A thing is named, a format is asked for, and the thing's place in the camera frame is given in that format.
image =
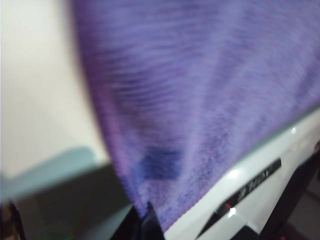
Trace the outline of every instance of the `purple microfiber towel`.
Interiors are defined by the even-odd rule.
[[[320,102],[319,1],[74,0],[73,10],[117,175],[163,231]]]

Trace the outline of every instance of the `fabric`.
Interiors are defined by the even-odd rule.
[[[117,175],[163,231],[320,102],[317,0],[74,0],[73,10]]]
[[[152,204],[147,204],[143,218],[132,207],[110,240],[165,240]]]

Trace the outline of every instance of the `glossy white surface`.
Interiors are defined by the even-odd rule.
[[[1,1],[1,173],[8,179],[78,147],[95,154],[93,165],[109,162],[68,3]]]
[[[291,175],[311,156],[318,140],[320,108],[236,163],[197,204],[165,232],[166,239],[194,240],[224,200],[275,159],[281,158],[281,168],[237,204],[234,207],[235,214],[225,214],[198,239],[229,240],[245,225],[260,233]]]

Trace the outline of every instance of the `black object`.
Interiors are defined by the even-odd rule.
[[[271,240],[310,240],[301,234],[293,225],[285,223]]]
[[[225,215],[231,208],[241,202],[248,194],[255,190],[262,182],[270,177],[278,168],[281,167],[280,158],[276,159],[263,171],[257,174],[249,182],[247,182],[241,189],[235,194],[229,197],[224,203],[222,203],[218,209],[211,215],[210,219],[206,222],[205,226],[197,236],[200,237],[205,231],[207,231],[213,224],[215,224],[223,215]]]
[[[320,152],[320,140],[315,144],[314,146],[314,153],[319,153]],[[317,175],[317,178],[316,178],[318,181],[320,181],[320,161],[319,161],[319,164],[318,164],[318,175]]]
[[[152,204],[142,219],[132,207],[110,240],[165,240]]]
[[[282,228],[316,173],[319,162],[320,152],[317,152],[294,171],[260,233],[260,240],[271,239]]]
[[[244,226],[231,240],[258,240],[259,235],[250,227]]]
[[[20,213],[12,202],[8,204],[8,210],[11,214],[11,217],[7,221],[3,221],[0,216],[1,239],[9,238],[13,236],[14,235],[13,228],[15,227],[20,240],[26,240],[25,231],[22,225]]]

